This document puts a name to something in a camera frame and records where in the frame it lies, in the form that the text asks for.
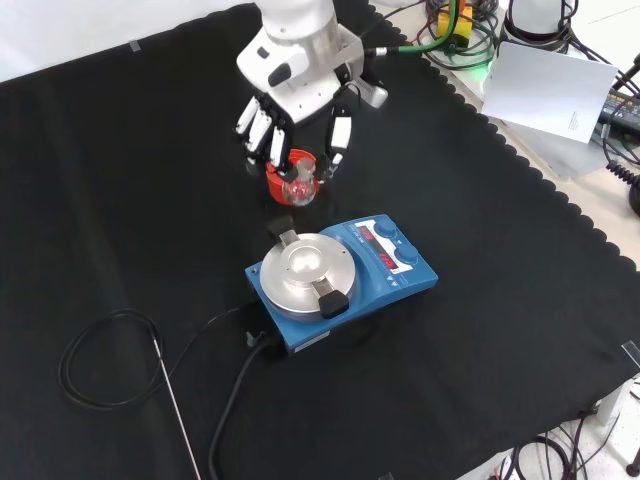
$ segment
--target white paper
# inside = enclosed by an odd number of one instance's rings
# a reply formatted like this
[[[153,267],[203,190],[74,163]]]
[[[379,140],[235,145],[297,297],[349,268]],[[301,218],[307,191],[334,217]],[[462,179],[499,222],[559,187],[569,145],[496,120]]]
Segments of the white paper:
[[[616,67],[503,42],[482,113],[587,143]]]

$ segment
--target power cord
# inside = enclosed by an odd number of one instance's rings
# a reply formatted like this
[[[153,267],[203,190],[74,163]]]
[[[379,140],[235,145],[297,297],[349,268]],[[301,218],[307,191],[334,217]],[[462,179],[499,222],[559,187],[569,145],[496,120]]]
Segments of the power cord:
[[[500,480],[509,480],[511,478],[511,475],[513,474],[513,472],[515,471],[518,476],[520,477],[521,480],[526,480],[526,477],[524,476],[524,474],[522,473],[522,469],[520,467],[520,452],[522,452],[522,449],[528,445],[532,445],[535,443],[541,443],[543,445],[545,445],[545,449],[551,448],[554,452],[556,452],[558,454],[558,456],[560,457],[560,461],[562,462],[562,468],[563,468],[563,475],[562,475],[562,479],[566,480],[568,479],[568,475],[570,472],[570,468],[571,468],[571,464],[569,463],[569,458],[567,457],[566,452],[564,451],[564,448],[562,448],[562,446],[554,441],[548,438],[548,436],[537,436],[525,443],[523,443],[522,445],[520,445],[519,447],[516,447],[513,449],[513,453],[511,454],[511,465],[509,465],[509,469],[507,470],[507,472],[505,473],[504,477],[502,476],[502,470],[504,467],[504,462],[502,463],[501,467],[500,467]],[[551,475],[551,466],[550,464],[548,464],[548,468],[549,468],[549,475]]]
[[[215,433],[213,434],[213,439],[211,440],[211,444],[209,445],[209,455],[207,458],[209,462],[209,476],[211,477],[211,480],[219,480],[218,472],[215,467],[215,455],[218,448],[218,441],[220,440],[220,436],[222,435],[224,426],[227,423],[227,419],[229,418],[229,413],[231,413],[233,404],[236,401],[238,390],[242,385],[242,381],[244,380],[247,370],[249,369],[249,366],[251,365],[253,360],[260,354],[260,352],[264,351],[268,347],[275,346],[277,342],[278,340],[276,337],[268,337],[258,343],[258,345],[251,351],[247,359],[244,361],[244,364],[240,369],[240,373],[238,373],[238,376],[236,377],[236,381],[233,384],[231,393],[229,394],[229,399],[227,400],[222,415],[220,416],[220,420],[218,420]]]
[[[571,434],[569,432],[567,432],[565,430],[565,428],[562,425],[560,425],[558,428],[560,429],[560,431],[562,433],[564,433],[567,436],[567,438],[571,442],[571,447],[572,447],[572,451],[573,451],[573,448],[575,447],[575,444],[576,444],[575,439],[571,436]],[[577,448],[577,451],[578,451],[578,457],[580,457],[581,468],[582,468],[582,465],[584,465],[584,457],[582,456],[582,451],[580,450],[580,447]]]
[[[396,13],[399,13],[399,12],[401,12],[403,10],[406,10],[407,8],[411,8],[411,7],[415,7],[417,5],[420,5],[420,4],[424,3],[425,1],[427,1],[427,0],[420,0],[419,2],[413,3],[413,4],[408,5],[406,7],[402,7],[402,8],[398,8],[398,9],[394,10],[393,12],[385,15],[382,19],[380,19],[374,25],[372,25],[371,27],[366,29],[360,35],[360,37],[361,38],[364,37],[373,28],[375,28],[377,25],[379,25],[380,23],[382,23],[384,20],[386,20],[387,18],[391,17],[392,15],[395,15]],[[458,16],[460,14],[460,12],[458,11],[458,0],[450,0],[449,6],[450,6],[450,10],[453,12],[453,15],[449,16],[449,25],[447,26],[447,31],[445,32],[445,34],[443,36],[438,38],[436,41],[430,43],[429,45],[404,45],[404,46],[401,46],[401,47],[365,48],[364,49],[365,57],[384,57],[384,56],[387,56],[387,55],[397,55],[397,54],[404,54],[404,53],[419,53],[419,54],[421,54],[421,53],[425,53],[425,52],[432,52],[433,50],[436,50],[436,49],[440,48],[442,45],[445,44],[445,42],[447,40],[449,40],[449,38],[453,34],[453,32],[454,32],[454,30],[456,28],[456,24],[458,22]]]
[[[578,452],[580,451],[580,435],[582,434],[582,427],[584,427],[584,421],[586,417],[582,417],[580,419],[580,423],[578,424],[578,428],[576,429],[576,437],[573,441],[573,450],[571,452],[571,464],[570,464],[570,476],[568,478],[575,479],[578,475]],[[584,471],[585,480],[587,478],[587,471]]]
[[[547,473],[549,474],[549,480],[552,480],[551,462],[549,461],[549,432],[544,432],[544,456],[547,460]]]
[[[602,151],[604,152],[604,156],[607,159],[607,170],[613,173],[616,177],[621,179],[627,185],[630,185],[631,188],[640,188],[640,176],[632,173],[627,170],[624,166],[619,163],[614,162],[609,155],[609,148],[616,151],[617,149],[611,145],[609,141],[609,133],[611,130],[611,121],[616,116],[616,114],[620,111],[620,109],[625,105],[625,102],[621,102],[611,113],[611,117],[607,120],[607,123],[602,127],[601,138],[602,138]]]
[[[633,160],[629,158],[625,158],[629,163],[633,163],[634,165],[640,166],[640,157],[633,151],[633,148],[627,143],[626,135],[623,135],[620,138],[620,144],[622,147],[633,157]]]
[[[232,308],[231,310],[227,310],[219,315],[216,315],[211,320],[209,320],[203,327],[201,327],[195,335],[191,338],[187,346],[184,348],[182,353],[178,356],[175,365],[168,373],[168,377],[171,377],[187,352],[191,349],[194,342],[209,328],[209,326],[216,321],[218,318],[222,316],[227,316],[231,313],[237,312],[244,307]],[[78,348],[83,345],[92,335],[95,335],[100,329],[106,328],[109,325],[112,325],[115,322],[119,321],[135,321],[142,324],[147,332],[149,333],[152,341],[158,344],[158,349],[160,355],[158,357],[158,363],[156,364],[156,368],[149,380],[149,383],[137,394],[133,397],[117,401],[117,402],[109,402],[105,400],[99,400],[96,398],[92,398],[89,395],[82,393],[78,388],[76,388],[73,378],[71,376],[71,367],[76,357],[76,353]],[[71,342],[66,346],[62,356],[60,357],[60,361],[58,363],[58,385],[60,386],[62,393],[64,396],[69,399],[72,403],[89,409],[100,412],[108,412],[117,410],[120,408],[131,407],[146,401],[149,397],[154,395],[162,386],[166,383],[164,379],[161,379],[162,375],[162,365],[161,361],[164,358],[164,340],[160,335],[158,330],[158,326],[156,323],[148,316],[143,313],[140,313],[136,310],[125,309],[119,310],[113,313],[106,315],[103,318],[100,318],[93,323],[89,324],[85,327],[78,335],[76,335]]]
[[[173,368],[170,372],[167,373],[164,366],[164,341],[162,336],[160,335],[160,331],[158,330],[158,326],[156,323],[147,315],[140,313],[136,310],[125,309],[119,310],[117,312],[110,313],[103,318],[100,318],[87,327],[85,327],[78,335],[76,335],[71,342],[66,346],[62,356],[60,358],[60,362],[58,363],[58,384],[67,399],[69,399],[72,403],[89,409],[93,411],[99,412],[108,412],[117,409],[122,409],[126,407],[132,407],[134,405],[138,405],[149,399],[152,395],[154,395],[163,385],[167,384],[169,388],[171,398],[174,402],[174,407],[176,409],[176,413],[178,415],[178,419],[180,421],[180,426],[182,428],[182,433],[184,435],[184,439],[186,445],[189,450],[189,454],[191,456],[191,461],[193,463],[194,471],[196,477],[200,479],[200,473],[198,471],[198,467],[196,465],[195,459],[193,457],[193,452],[191,450],[191,445],[189,443],[189,439],[187,437],[186,431],[184,430],[184,425],[182,424],[182,418],[180,416],[180,412],[178,410],[178,406],[175,403],[175,397],[173,396],[173,390],[171,389],[171,384],[169,383],[169,378],[176,371],[182,360],[184,359],[187,352],[191,349],[194,342],[202,336],[202,334],[209,328],[214,321],[216,321],[220,317],[226,317],[227,315],[237,312],[244,307],[237,307],[227,310],[219,315],[216,315],[211,320],[209,320],[205,325],[203,325],[191,338],[191,340],[187,343],[187,346],[178,356]],[[158,355],[158,363],[154,370],[151,379],[146,384],[146,386],[133,397],[127,398],[125,400],[117,401],[117,402],[109,402],[105,400],[99,400],[96,398],[92,398],[89,395],[82,393],[74,384],[72,376],[71,376],[71,367],[73,365],[73,361],[76,357],[77,351],[81,345],[85,344],[87,340],[91,338],[92,335],[95,335],[101,329],[108,327],[109,325],[113,325],[115,322],[123,322],[123,321],[133,321],[138,322],[147,330],[153,345],[155,346],[156,353]],[[220,440],[220,436],[222,435],[222,431],[227,422],[229,414],[231,413],[231,409],[235,403],[236,397],[238,395],[238,390],[244,380],[244,377],[247,373],[247,370],[253,360],[265,349],[271,346],[275,346],[279,339],[277,336],[268,336],[266,338],[259,337],[257,340],[257,344],[254,345],[253,349],[249,353],[247,359],[244,361],[242,368],[240,369],[240,373],[238,374],[236,381],[233,385],[227,403],[225,404],[225,408],[223,410],[222,415],[220,416],[220,420],[218,420],[218,424],[216,425],[215,433],[213,435],[213,439],[209,446],[209,457],[208,457],[208,467],[209,474],[212,480],[218,480],[218,473],[215,468],[214,457],[216,454],[216,449],[218,446],[218,442]]]
[[[578,37],[576,36],[575,32],[573,32],[573,30],[571,30],[571,37],[570,37],[569,43],[576,50],[583,53],[589,60],[611,65],[611,62],[609,60],[607,60],[602,55],[595,52],[591,48],[587,47],[580,40],[578,40]],[[632,92],[632,95],[640,95],[640,87],[638,87],[638,85],[636,85],[636,83],[625,72],[618,69],[618,73],[616,74],[616,79],[618,80],[618,83],[620,85],[626,85],[626,87]]]
[[[539,48],[545,48],[549,50],[560,49],[566,52],[568,42],[571,38],[571,18],[578,12],[578,1],[575,0],[574,7],[571,7],[566,0],[562,0],[562,13],[560,21],[558,22],[558,30],[556,33],[549,35],[529,34],[516,27],[513,21],[513,4],[514,0],[509,0],[509,6],[504,19],[504,27],[506,31],[517,38],[518,40],[525,42],[528,46],[538,46]],[[565,15],[567,7],[570,10],[569,15]]]
[[[582,465],[580,466],[580,468],[578,468],[577,472],[579,472],[580,470],[584,469],[584,470],[585,470],[585,473],[586,473],[586,471],[587,471],[587,468],[586,468],[587,463],[589,463],[591,460],[593,460],[593,458],[594,458],[596,455],[598,455],[598,454],[599,454],[599,453],[604,449],[604,447],[606,447],[606,446],[607,446],[607,442],[609,442],[609,439],[611,438],[611,434],[612,434],[612,433],[613,433],[613,431],[615,430],[616,425],[618,425],[618,421],[619,421],[619,420],[620,420],[620,415],[618,415],[618,416],[616,417],[616,421],[615,421],[615,422],[613,422],[613,425],[611,426],[611,429],[609,430],[609,433],[607,433],[607,436],[606,436],[606,438],[604,439],[604,442],[602,442],[602,445],[600,445],[600,447],[599,447],[595,452],[593,452],[593,454],[592,454],[589,458],[587,458],[587,460],[586,460],[586,461],[583,461],[583,462],[582,462]]]

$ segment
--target electrical equipment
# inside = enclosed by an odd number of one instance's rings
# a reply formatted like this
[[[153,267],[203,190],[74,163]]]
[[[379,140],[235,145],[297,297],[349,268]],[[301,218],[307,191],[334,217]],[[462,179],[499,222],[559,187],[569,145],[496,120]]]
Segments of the electrical equipment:
[[[627,133],[640,137],[640,100],[611,90],[604,102],[600,123],[606,124],[611,120],[611,129],[620,133]]]
[[[245,273],[290,353],[438,281],[386,215],[319,234],[298,235],[292,222],[271,231],[278,243]]]

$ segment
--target green cable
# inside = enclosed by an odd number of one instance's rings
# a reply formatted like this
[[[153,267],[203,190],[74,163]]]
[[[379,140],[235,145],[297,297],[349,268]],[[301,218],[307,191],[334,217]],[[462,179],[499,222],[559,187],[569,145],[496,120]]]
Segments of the green cable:
[[[449,25],[445,34],[438,38],[435,42],[429,45],[404,45],[401,47],[383,47],[383,48],[366,48],[364,51],[365,56],[368,57],[381,57],[385,55],[392,55],[398,53],[425,53],[431,52],[439,48],[444,42],[446,42],[456,25],[456,18],[458,17],[458,0],[449,1],[449,12],[455,12],[453,15],[449,13]]]
[[[449,2],[449,12],[457,12],[458,11],[458,0],[450,0]],[[407,45],[403,47],[398,47],[398,53],[424,53],[431,52],[440,47],[444,42],[446,42],[453,30],[455,28],[455,17],[456,15],[451,15],[449,13],[449,26],[447,27],[446,33],[437,39],[435,42],[430,43],[429,45]]]

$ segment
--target metal rod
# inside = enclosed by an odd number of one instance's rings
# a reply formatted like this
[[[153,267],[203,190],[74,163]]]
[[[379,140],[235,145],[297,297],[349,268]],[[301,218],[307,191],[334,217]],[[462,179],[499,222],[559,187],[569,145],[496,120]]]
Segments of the metal rod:
[[[173,388],[171,388],[171,382],[169,381],[169,375],[167,375],[167,369],[164,366],[164,360],[162,359],[162,353],[160,353],[160,347],[158,346],[158,341],[154,338],[153,344],[156,347],[156,353],[158,354],[158,360],[160,360],[160,366],[162,367],[162,373],[164,374],[164,380],[167,382],[167,388],[169,389],[169,395],[171,395],[171,401],[173,402],[173,407],[176,411],[176,416],[178,417],[178,422],[180,422],[180,429],[182,430],[182,436],[184,437],[184,443],[187,444],[187,450],[189,450],[189,456],[191,457],[191,463],[193,465],[193,471],[196,473],[196,478],[198,480],[202,480],[200,477],[200,472],[198,471],[198,464],[196,463],[196,459],[193,456],[193,451],[191,450],[191,443],[189,442],[189,437],[187,436],[187,431],[184,428],[184,423],[182,423],[182,416],[180,415],[180,409],[178,408],[178,403],[176,402],[176,397],[173,395]]]
[[[633,460],[633,463],[627,465],[627,474],[630,477],[637,477],[640,475],[640,450],[636,454],[636,458]]]

